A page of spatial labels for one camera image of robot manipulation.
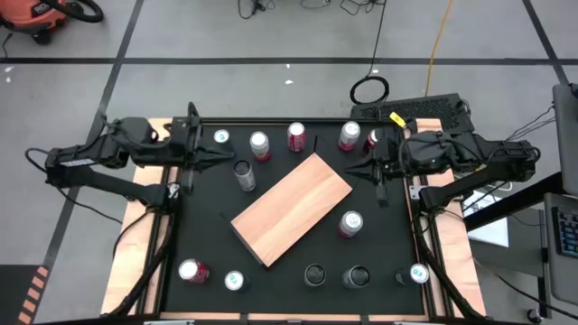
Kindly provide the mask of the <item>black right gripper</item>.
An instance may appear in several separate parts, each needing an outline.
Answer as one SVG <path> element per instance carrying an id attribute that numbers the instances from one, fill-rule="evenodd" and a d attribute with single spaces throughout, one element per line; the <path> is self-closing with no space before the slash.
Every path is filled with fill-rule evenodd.
<path id="1" fill-rule="evenodd" d="M 373 181 L 376 187 L 376 196 L 380 207 L 388 206 L 387 182 L 405 176 L 404 167 L 400 162 L 399 143 L 395 138 L 388 136 L 384 128 L 374 130 L 376 137 L 372 155 L 368 154 L 359 161 L 345 168 L 348 175 L 366 181 Z M 358 170 L 371 167 L 373 171 Z"/>

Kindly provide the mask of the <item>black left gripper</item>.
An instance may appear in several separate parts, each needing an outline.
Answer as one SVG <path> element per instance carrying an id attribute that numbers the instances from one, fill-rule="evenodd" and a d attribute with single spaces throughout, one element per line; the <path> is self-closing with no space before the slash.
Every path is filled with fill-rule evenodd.
<path id="1" fill-rule="evenodd" d="M 223 151 L 219 148 L 204 147 L 200 152 L 207 159 L 200 159 L 193 163 L 195 148 L 198 146 L 198 128 L 200 119 L 197 116 L 175 117 L 172 120 L 172 139 L 182 150 L 182 161 L 179 166 L 178 182 L 185 194 L 192 194 L 193 170 L 203 172 L 216 165 L 230 161 L 235 157 L 231 151 Z"/>

